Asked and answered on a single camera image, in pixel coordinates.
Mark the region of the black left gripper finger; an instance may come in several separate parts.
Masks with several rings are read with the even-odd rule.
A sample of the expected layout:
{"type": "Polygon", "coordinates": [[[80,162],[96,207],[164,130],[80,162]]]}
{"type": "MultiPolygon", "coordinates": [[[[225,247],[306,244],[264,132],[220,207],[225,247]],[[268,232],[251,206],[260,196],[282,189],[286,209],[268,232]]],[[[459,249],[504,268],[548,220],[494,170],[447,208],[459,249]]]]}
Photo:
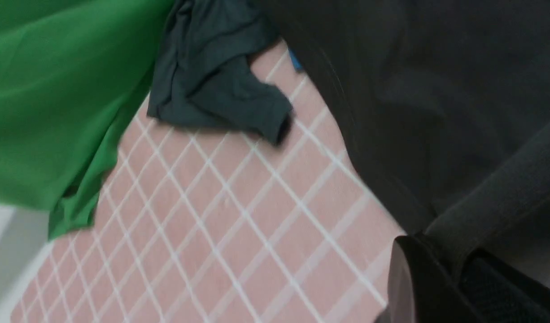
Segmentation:
{"type": "Polygon", "coordinates": [[[550,323],[550,289],[485,251],[459,280],[412,236],[394,239],[377,323],[550,323]]]}

